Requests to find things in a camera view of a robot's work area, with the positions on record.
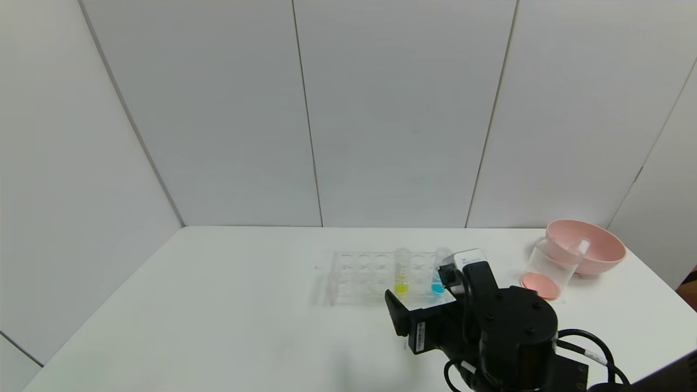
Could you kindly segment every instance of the table surface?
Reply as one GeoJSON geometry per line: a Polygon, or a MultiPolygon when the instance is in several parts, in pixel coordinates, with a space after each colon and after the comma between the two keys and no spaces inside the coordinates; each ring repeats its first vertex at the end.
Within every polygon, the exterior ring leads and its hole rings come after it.
{"type": "MultiPolygon", "coordinates": [[[[481,248],[499,286],[507,287],[517,284],[543,235],[543,229],[186,227],[25,391],[446,391],[445,355],[406,351],[385,306],[324,305],[320,287],[334,251],[481,248]]],[[[631,381],[697,347],[697,313],[631,252],[602,276],[574,278],[552,305],[560,329],[598,335],[631,381]]],[[[603,382],[605,369],[585,362],[589,385],[603,382]]],[[[455,384],[467,390],[461,380],[455,384]]]]}

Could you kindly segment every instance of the clear plastic cup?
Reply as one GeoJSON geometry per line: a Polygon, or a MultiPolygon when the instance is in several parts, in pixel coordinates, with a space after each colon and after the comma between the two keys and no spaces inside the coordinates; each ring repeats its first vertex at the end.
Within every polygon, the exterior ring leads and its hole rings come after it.
{"type": "Polygon", "coordinates": [[[547,238],[538,239],[528,260],[525,273],[521,276],[521,284],[526,289],[535,290],[537,295],[544,299],[557,299],[571,280],[576,268],[583,261],[583,256],[589,245],[588,240],[581,240],[572,251],[576,257],[559,262],[549,255],[547,238]]]}

